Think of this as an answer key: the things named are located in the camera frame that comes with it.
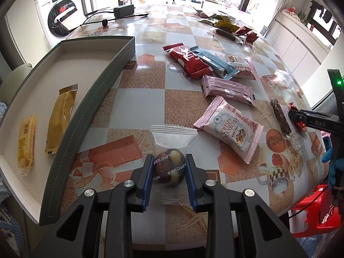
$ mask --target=washing machine door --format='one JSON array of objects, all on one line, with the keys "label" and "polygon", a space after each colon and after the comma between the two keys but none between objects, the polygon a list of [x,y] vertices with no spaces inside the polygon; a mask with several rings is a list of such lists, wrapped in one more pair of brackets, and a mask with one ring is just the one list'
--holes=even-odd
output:
[{"label": "washing machine door", "polygon": [[48,15],[48,28],[50,32],[58,38],[66,37],[69,32],[57,22],[65,20],[77,11],[72,0],[61,0],[53,5]]}]

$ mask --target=red chair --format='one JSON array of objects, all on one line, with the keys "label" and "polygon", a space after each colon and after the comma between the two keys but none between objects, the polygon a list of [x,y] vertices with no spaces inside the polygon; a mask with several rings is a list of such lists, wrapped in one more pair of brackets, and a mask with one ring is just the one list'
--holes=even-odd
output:
[{"label": "red chair", "polygon": [[[327,187],[327,184],[320,184],[316,189],[294,206],[291,210],[303,210]],[[304,210],[307,212],[305,223],[308,223],[307,229],[300,233],[293,233],[295,238],[310,237],[323,233],[329,233],[341,225],[341,216],[338,208],[331,205],[331,189],[327,188],[309,207]]]}]

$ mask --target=open box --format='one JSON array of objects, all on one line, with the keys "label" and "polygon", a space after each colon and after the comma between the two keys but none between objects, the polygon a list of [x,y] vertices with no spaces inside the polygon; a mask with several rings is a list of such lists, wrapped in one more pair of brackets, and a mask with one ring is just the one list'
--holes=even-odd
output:
[{"label": "open box", "polygon": [[[135,38],[101,36],[64,40],[30,72],[0,124],[0,170],[13,196],[40,225],[60,216],[71,165],[107,91],[135,55]],[[49,119],[59,89],[78,83],[72,118],[58,151],[45,155]],[[34,165],[19,175],[18,135],[23,119],[37,116]]]}]

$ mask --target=checkered tablecloth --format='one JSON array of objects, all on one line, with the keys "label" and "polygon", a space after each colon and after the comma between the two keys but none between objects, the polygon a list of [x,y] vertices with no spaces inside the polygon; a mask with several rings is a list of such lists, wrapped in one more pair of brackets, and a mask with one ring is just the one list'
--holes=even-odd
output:
[{"label": "checkered tablecloth", "polygon": [[[253,88],[257,107],[229,101],[247,117],[264,126],[259,146],[246,164],[226,144],[199,131],[188,147],[196,165],[207,170],[212,178],[228,189],[243,191],[251,188],[278,213],[284,213],[307,195],[325,177],[328,164],[321,162],[325,152],[319,131],[302,133],[303,146],[295,150],[290,143],[281,153],[272,152],[267,145],[267,132],[280,126],[274,116],[270,99],[277,98],[288,119],[288,103],[299,109],[310,106],[294,77],[276,51],[260,37],[253,46],[239,45],[214,34],[212,27],[197,22],[192,7],[143,6],[135,13],[149,12],[148,17],[136,17],[82,26],[68,38],[101,35],[135,36],[136,56],[121,73],[98,109],[80,151],[134,135],[142,150],[142,160],[121,165],[114,170],[112,187],[124,181],[126,174],[141,167],[149,153],[154,153],[149,128],[151,125],[175,124],[192,127],[203,114],[212,98],[205,98],[199,80],[191,80],[182,67],[162,49],[164,45],[183,43],[209,50],[213,54],[231,54],[252,59],[259,78],[240,80]],[[111,14],[95,15],[92,20],[111,18]],[[272,159],[280,158],[283,165],[276,168]],[[69,177],[62,212],[91,182],[75,187]],[[150,203],[143,214],[132,214],[134,248],[171,250],[205,245],[207,213],[194,213],[190,206]]]}]

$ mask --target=yellow and black wrapper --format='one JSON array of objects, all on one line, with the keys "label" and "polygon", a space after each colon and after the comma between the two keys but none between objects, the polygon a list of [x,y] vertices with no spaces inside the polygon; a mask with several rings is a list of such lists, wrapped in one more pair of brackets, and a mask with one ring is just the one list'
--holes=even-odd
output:
[{"label": "yellow and black wrapper", "polygon": [[50,117],[44,154],[55,154],[72,115],[78,84],[60,89]]},{"label": "yellow and black wrapper", "polygon": [[19,174],[23,176],[27,176],[33,167],[36,121],[35,114],[28,116],[23,120],[19,129],[18,168]]}]

